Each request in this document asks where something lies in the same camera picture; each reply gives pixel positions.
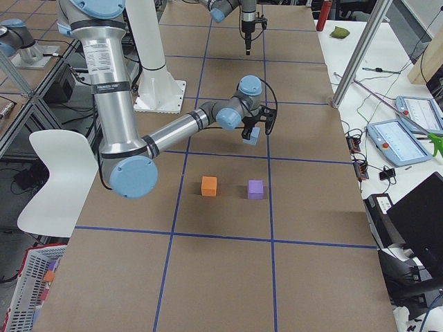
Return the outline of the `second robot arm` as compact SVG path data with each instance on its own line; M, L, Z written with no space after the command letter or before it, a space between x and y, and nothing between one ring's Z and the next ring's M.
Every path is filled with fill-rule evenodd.
M252 43L267 29L268 20L257 11L256 0L199 0L216 23L221 23L235 10L239 11L238 28L244 40L246 56L251 54Z

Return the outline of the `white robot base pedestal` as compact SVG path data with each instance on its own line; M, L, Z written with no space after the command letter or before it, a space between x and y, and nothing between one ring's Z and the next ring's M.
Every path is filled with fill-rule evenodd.
M139 112L180 113L186 82L170 74L153 1L125 2L142 73L134 109Z

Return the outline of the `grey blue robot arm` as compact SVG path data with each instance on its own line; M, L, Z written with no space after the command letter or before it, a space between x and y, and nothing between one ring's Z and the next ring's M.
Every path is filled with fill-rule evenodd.
M186 89L165 60L153 1L59 1L59 29L84 51L103 141L103 182L126 199L150 193L158 180L154 159L212 124L242 130L256 124L271 133L278 110L263 105L264 80L247 75L233 95L183 113Z

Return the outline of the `third robot arm grey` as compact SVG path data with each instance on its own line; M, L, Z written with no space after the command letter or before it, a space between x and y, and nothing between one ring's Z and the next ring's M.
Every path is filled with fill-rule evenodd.
M12 59L16 68L42 70L52 56L59 54L59 49L40 45L20 19L1 22L1 52Z

